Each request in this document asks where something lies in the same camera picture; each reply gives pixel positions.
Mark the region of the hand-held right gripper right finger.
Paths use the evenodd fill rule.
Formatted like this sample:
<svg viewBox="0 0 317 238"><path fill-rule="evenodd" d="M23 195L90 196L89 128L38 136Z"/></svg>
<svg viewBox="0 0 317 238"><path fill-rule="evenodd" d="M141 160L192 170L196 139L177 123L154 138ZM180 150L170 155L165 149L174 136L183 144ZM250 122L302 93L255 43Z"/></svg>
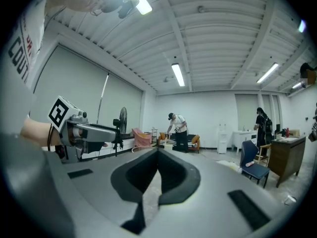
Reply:
<svg viewBox="0 0 317 238"><path fill-rule="evenodd" d="M161 176L159 206L185 202L199 187L201 175L192 164L163 150L157 150L157 168Z"/></svg>

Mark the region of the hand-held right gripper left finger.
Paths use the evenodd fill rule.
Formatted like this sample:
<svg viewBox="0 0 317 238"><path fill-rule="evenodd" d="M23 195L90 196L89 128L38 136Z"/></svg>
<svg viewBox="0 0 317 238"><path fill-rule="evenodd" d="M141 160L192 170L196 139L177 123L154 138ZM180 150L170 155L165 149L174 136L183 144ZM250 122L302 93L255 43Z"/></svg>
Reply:
<svg viewBox="0 0 317 238"><path fill-rule="evenodd" d="M137 204L133 218L121 225L122 228L134 234L140 234L146 227L143 194L149 187L157 170L157 149L153 149L119 166L111 174L112 187L119 197L124 201Z"/></svg>

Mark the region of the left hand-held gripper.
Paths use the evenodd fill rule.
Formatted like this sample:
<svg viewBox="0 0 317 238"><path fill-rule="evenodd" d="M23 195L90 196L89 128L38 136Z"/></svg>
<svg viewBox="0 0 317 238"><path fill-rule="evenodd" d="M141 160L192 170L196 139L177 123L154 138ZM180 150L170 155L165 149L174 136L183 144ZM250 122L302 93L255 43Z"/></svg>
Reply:
<svg viewBox="0 0 317 238"><path fill-rule="evenodd" d="M65 163L76 163L83 153L100 151L106 143L113 143L115 149L120 144L118 129L87 123L86 112L62 96L56 98L48 120L59 139L55 150L63 150Z"/></svg>

